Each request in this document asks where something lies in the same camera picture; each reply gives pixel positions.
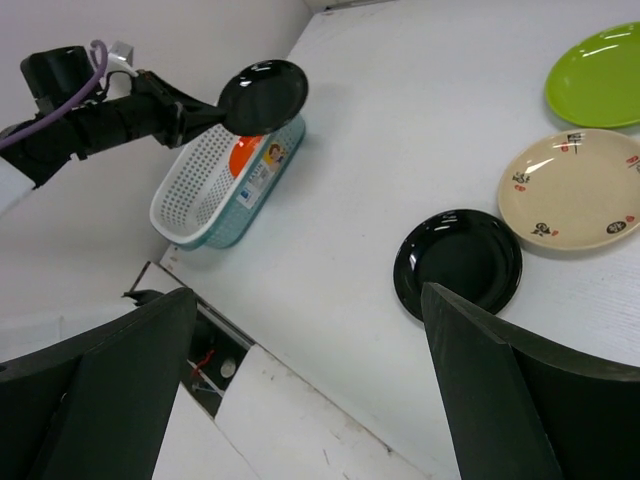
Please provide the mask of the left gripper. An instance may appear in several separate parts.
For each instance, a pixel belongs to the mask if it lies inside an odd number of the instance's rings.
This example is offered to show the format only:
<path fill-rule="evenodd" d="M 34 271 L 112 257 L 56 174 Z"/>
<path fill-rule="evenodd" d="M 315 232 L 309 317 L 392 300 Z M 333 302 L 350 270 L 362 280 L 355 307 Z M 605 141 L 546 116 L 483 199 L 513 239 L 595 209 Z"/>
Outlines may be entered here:
<path fill-rule="evenodd" d="M 222 123 L 227 111 L 197 100 L 152 71 L 139 70 L 128 95 L 74 112 L 80 158 L 145 138 L 176 148 L 184 135 L 199 135 Z"/>

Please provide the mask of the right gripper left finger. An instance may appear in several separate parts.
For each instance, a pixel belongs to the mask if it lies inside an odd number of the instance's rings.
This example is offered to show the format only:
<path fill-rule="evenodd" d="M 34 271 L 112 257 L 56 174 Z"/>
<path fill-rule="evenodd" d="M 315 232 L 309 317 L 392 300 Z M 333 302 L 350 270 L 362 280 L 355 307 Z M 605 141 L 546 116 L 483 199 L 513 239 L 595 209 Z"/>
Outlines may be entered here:
<path fill-rule="evenodd" d="M 195 320 L 178 288 L 2 362 L 2 478 L 151 478 Z"/>

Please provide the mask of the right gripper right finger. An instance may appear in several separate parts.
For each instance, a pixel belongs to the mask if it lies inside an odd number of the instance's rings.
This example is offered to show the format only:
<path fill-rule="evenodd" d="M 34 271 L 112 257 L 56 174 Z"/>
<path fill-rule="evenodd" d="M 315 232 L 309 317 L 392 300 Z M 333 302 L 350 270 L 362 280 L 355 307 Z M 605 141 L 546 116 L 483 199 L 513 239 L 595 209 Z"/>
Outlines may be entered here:
<path fill-rule="evenodd" d="M 427 283 L 421 305 L 464 479 L 636 479 L 639 370 Z"/>

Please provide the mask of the orange plate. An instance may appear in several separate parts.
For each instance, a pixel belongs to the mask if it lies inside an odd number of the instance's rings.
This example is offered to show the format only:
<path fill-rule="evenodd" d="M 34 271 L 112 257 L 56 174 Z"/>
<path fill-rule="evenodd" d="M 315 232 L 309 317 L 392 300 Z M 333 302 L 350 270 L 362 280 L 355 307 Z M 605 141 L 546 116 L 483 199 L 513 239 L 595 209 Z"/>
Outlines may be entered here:
<path fill-rule="evenodd" d="M 264 143 L 263 136 L 241 136 L 231 148 L 228 167 L 234 179 L 259 157 Z"/>

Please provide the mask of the black plate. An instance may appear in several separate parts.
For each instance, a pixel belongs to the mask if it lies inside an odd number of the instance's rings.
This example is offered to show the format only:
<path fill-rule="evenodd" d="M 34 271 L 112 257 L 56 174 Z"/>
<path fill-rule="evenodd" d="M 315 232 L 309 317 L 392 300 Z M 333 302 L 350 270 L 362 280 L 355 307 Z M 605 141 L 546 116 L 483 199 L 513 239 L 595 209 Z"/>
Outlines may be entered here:
<path fill-rule="evenodd" d="M 240 136 L 273 133 L 293 120 L 309 93 L 305 72 L 281 59 L 254 63 L 234 76 L 220 93 L 222 125 Z"/>
<path fill-rule="evenodd" d="M 423 320 L 421 292 L 437 283 L 483 310 L 497 314 L 514 297 L 523 255 L 512 230 L 479 210 L 441 212 L 404 239 L 393 265 L 393 285 L 404 309 Z"/>

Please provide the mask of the beige plate with small motifs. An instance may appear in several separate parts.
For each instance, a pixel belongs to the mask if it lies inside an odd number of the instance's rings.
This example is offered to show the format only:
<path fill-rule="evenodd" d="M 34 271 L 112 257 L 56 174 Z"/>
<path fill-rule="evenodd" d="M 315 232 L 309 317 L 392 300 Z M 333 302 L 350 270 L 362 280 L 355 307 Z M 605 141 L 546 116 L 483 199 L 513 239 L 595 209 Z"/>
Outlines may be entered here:
<path fill-rule="evenodd" d="M 596 250 L 639 231 L 639 141 L 611 130 L 543 138 L 506 167 L 501 217 L 541 249 Z"/>

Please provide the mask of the green plate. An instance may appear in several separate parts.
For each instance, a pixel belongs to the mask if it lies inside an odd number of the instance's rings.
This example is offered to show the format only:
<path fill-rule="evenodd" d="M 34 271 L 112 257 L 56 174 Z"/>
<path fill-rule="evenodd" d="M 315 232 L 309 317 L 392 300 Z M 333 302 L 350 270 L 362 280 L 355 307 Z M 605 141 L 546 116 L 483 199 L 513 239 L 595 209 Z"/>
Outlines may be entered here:
<path fill-rule="evenodd" d="M 639 123 L 639 23 L 602 30 L 564 53 L 544 88 L 547 105 L 562 120 L 588 128 Z"/>

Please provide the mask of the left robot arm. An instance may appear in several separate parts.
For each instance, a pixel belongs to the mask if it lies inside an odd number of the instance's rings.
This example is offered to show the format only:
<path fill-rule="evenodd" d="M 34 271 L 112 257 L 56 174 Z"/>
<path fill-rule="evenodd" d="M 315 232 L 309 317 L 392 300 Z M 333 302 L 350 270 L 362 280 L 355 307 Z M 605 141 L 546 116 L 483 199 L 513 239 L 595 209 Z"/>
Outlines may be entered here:
<path fill-rule="evenodd" d="M 29 55 L 20 70 L 36 116 L 1 133 L 1 210 L 45 185 L 72 158 L 152 136 L 177 148 L 224 121 L 225 110 L 172 87 L 151 71 L 123 69 L 127 95 L 109 99 L 108 49 L 67 46 Z"/>

